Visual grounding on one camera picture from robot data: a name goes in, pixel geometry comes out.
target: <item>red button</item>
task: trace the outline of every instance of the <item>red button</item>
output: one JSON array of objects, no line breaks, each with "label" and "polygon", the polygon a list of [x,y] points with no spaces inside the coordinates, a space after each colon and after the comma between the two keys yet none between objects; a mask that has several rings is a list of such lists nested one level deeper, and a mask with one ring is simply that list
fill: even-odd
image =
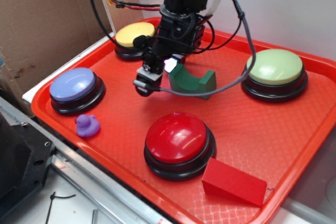
[{"label": "red button", "polygon": [[206,128],[196,116],[174,113],[157,120],[150,127],[146,145],[160,162],[179,164],[190,161],[206,144]]}]

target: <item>cable tie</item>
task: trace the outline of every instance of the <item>cable tie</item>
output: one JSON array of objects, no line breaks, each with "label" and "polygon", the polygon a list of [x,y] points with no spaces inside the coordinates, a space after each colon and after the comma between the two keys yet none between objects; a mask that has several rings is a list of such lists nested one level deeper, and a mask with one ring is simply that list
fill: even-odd
[{"label": "cable tie", "polygon": [[51,200],[53,200],[53,199],[56,198],[55,193],[56,193],[56,192],[54,192],[52,195],[50,195],[50,199],[51,199]]},{"label": "cable tie", "polygon": [[124,1],[118,0],[117,3],[115,4],[116,8],[125,8],[125,3]]},{"label": "cable tie", "polygon": [[239,15],[238,15],[239,19],[243,19],[244,17],[245,17],[245,13],[244,12],[239,13]]}]

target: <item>cardboard box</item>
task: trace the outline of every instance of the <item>cardboard box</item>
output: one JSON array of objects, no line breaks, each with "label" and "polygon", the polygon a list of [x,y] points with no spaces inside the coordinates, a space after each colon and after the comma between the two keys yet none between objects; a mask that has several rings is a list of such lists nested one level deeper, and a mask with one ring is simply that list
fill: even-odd
[{"label": "cardboard box", "polygon": [[[94,1],[111,32],[102,0]],[[0,88],[30,114],[22,95],[104,33],[89,0],[0,0],[0,7]],[[127,15],[121,12],[125,10],[110,9],[116,30],[142,18],[140,11],[126,11]]]}]

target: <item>light green button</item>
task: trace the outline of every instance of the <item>light green button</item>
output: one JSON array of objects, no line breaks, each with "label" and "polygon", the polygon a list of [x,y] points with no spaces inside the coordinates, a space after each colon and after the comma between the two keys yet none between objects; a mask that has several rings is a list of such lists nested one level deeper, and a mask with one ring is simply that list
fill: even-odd
[{"label": "light green button", "polygon": [[[302,71],[302,60],[291,51],[267,49],[256,53],[256,63],[249,76],[262,84],[282,85],[296,80]],[[246,63],[251,65],[252,57]]]}]

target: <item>tray rim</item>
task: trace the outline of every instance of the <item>tray rim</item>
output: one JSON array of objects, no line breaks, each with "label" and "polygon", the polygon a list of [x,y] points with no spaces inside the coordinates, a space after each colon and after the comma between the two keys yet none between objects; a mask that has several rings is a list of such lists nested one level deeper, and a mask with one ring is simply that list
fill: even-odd
[{"label": "tray rim", "polygon": [[[154,25],[158,24],[159,21],[160,18],[158,17],[140,20],[140,22],[150,22],[153,23]],[[209,36],[211,36],[211,32],[209,29],[206,29],[204,35],[205,39],[207,37],[209,38]],[[222,31],[216,31],[216,37],[217,37],[216,41],[218,42],[218,40],[220,39],[225,40],[229,38],[230,34]],[[297,50],[292,50],[285,47],[268,44],[257,40],[253,40],[253,43],[256,48],[256,51],[271,48],[290,50],[296,53],[302,59],[302,62],[307,71],[312,71],[313,69],[318,68],[319,69],[318,74],[326,76],[327,78],[331,79],[334,83],[336,83],[335,61],[326,58],[321,58],[319,56],[311,55],[305,52],[300,52]],[[235,36],[235,38],[230,43],[228,43],[226,47],[243,52],[250,52],[247,45],[247,39],[242,36]],[[76,62],[69,68],[65,69],[64,71],[75,68],[77,66],[90,67],[99,60],[97,59],[97,57],[93,59],[94,57],[90,56],[94,55],[97,51],[111,52],[113,49],[114,45],[112,44],[111,41],[108,40],[104,42],[100,47],[88,53],[86,56],[84,56],[82,59],[80,59],[78,62]],[[41,108],[41,106],[45,104],[42,102],[43,101],[42,98],[44,96],[44,93],[48,92],[46,91],[46,89],[49,88],[49,86],[56,77],[57,76],[49,80],[37,91],[31,103],[33,113],[49,126],[51,125],[55,126],[57,122],[55,122],[55,120],[53,120],[52,118],[48,117],[48,115]],[[277,187],[272,191],[267,201],[263,204],[263,206],[255,214],[255,216],[249,223],[255,223],[255,224],[267,223],[272,218],[272,216],[275,214],[275,212],[280,207],[282,202],[286,199],[287,195],[295,185],[296,181],[305,171],[306,167],[314,157],[319,147],[322,145],[322,143],[324,142],[324,140],[334,127],[335,122],[336,122],[336,101],[333,108],[329,111],[329,114],[326,115],[324,120],[322,120],[320,126],[312,135],[307,145],[301,150],[300,154],[298,154],[298,157],[294,160],[292,165],[288,167],[287,172],[282,176],[281,180],[278,182]],[[58,132],[58,133],[61,134],[63,137],[67,138],[68,135],[67,132]],[[148,184],[144,184],[139,178],[137,178],[129,170],[125,169],[117,161],[113,159],[107,159],[106,157],[104,157],[104,155],[100,154],[99,150],[96,150],[93,147],[88,146],[78,146],[78,147],[82,149],[84,152],[86,152],[91,158],[96,160],[98,163],[105,164],[104,167],[107,168],[111,173],[113,173],[115,176],[117,176],[119,179],[125,182],[132,189],[136,190],[151,203],[153,203],[161,210],[166,212],[173,219],[181,223],[185,222],[202,223],[195,216],[191,215],[187,210],[182,209],[175,202],[173,202],[170,199],[167,199],[155,188],[151,187]]]}]

